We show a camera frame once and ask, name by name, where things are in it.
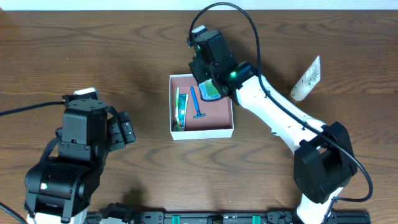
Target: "wooden table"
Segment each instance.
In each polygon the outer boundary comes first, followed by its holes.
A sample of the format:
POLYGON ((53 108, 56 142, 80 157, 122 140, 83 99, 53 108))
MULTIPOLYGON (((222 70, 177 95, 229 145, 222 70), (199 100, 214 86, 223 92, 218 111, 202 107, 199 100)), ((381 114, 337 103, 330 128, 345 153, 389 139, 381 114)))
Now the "wooden table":
MULTIPOLYGON (((169 75, 188 73, 185 43, 197 12, 2 12, 0 110, 57 101, 95 86, 132 118, 137 142, 113 152, 90 210, 111 202, 167 210, 294 208, 293 155, 257 117, 234 107, 231 139, 172 141, 169 75)), ((263 74, 285 96, 317 55, 322 80, 298 106, 346 126, 356 157, 374 182, 366 209, 395 223, 398 208, 398 15, 389 11, 251 11, 261 38, 263 74)), ((240 60, 255 62, 252 30, 236 11, 206 13, 240 60)), ((25 216, 24 178, 62 125, 63 108, 0 118, 0 200, 25 216)), ((362 197, 361 173, 342 196, 362 197)), ((1 223, 14 220, 0 212, 1 223)))

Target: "table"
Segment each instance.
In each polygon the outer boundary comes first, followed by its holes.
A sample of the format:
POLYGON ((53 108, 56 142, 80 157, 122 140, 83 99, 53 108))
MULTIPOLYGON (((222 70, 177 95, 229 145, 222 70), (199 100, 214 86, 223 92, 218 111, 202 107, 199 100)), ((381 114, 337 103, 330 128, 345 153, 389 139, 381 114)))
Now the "table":
MULTIPOLYGON (((95 86, 132 118, 137 142, 113 152, 90 210, 111 202, 166 210, 294 208, 293 154, 249 111, 234 107, 231 139, 172 141, 169 75, 188 73, 194 11, 2 12, 0 110, 58 101, 95 86)), ((298 106, 348 129, 374 182, 366 203, 374 223, 396 222, 398 203, 398 15, 395 11, 250 11, 263 74, 287 96, 321 55, 322 80, 298 106)), ((220 29, 239 60, 256 61, 254 35, 237 11, 211 11, 198 25, 220 29)), ((23 210, 27 171, 62 125, 48 106, 0 118, 0 200, 23 210)), ((342 196, 368 191, 359 172, 342 196)), ((12 217, 0 212, 2 223, 12 217)))

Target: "green strip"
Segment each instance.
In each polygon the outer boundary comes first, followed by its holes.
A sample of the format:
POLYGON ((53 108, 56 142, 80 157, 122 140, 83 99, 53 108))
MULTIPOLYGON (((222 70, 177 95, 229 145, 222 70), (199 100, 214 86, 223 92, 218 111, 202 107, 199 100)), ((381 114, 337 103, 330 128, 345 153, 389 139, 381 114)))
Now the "green strip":
POLYGON ((180 224, 180 216, 179 215, 172 216, 172 224, 180 224))
POLYGON ((261 216, 253 215, 253 224, 261 224, 261 216))

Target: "white box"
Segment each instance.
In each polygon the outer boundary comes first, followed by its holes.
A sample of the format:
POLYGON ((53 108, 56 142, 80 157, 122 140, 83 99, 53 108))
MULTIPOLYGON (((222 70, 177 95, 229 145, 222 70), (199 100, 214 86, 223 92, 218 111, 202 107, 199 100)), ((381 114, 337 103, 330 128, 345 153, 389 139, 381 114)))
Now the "white box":
POLYGON ((234 131, 232 100, 225 97, 218 101, 205 102, 200 98, 196 80, 192 74, 171 75, 169 80, 169 109, 170 133, 174 140, 230 138, 234 131), (206 113, 202 118, 193 119, 196 115, 195 105, 190 92, 193 86, 198 99, 201 113, 206 113), (175 90, 180 88, 180 94, 188 93, 186 131, 173 131, 175 121, 175 90))

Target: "wooden tabletop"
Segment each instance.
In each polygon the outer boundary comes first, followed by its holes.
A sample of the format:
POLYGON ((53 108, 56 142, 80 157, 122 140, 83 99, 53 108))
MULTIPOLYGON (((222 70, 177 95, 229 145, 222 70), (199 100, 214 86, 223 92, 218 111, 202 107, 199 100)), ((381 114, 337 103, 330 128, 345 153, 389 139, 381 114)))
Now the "wooden tabletop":
MULTIPOLYGON (((234 106, 231 139, 173 141, 169 75, 189 73, 193 11, 2 12, 0 111, 58 101, 89 86, 132 118, 137 142, 112 152, 90 210, 111 202, 166 210, 295 208, 300 192, 293 154, 259 118, 234 106)), ((374 182, 362 209, 374 223, 395 223, 398 208, 398 14, 389 11, 250 11, 263 74, 287 96, 320 55, 322 80, 298 106, 349 131, 374 182)), ((256 58, 254 35, 237 11, 198 21, 220 29, 239 60, 256 58)), ((0 118, 0 201, 25 216, 24 178, 62 125, 62 106, 0 118)), ((368 186, 358 172, 342 196, 368 186)), ((1 223, 15 222, 0 212, 1 223)))

